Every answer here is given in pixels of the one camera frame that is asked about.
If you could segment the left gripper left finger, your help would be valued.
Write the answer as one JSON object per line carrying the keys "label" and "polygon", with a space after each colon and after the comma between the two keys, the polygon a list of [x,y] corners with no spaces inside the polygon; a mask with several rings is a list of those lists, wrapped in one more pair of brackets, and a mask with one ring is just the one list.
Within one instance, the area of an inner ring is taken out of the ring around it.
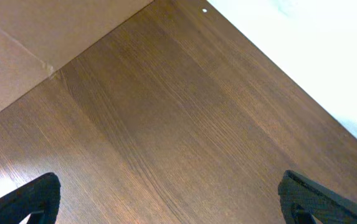
{"label": "left gripper left finger", "polygon": [[48,172],[0,198],[0,223],[55,224],[60,206],[59,178]]}

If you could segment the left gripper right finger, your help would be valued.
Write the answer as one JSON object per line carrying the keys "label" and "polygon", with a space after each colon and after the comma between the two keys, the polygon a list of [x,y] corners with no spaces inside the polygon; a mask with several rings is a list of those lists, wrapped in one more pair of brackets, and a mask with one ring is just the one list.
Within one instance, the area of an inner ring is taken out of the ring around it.
{"label": "left gripper right finger", "polygon": [[357,203],[293,171],[278,185],[286,223],[357,223]]}

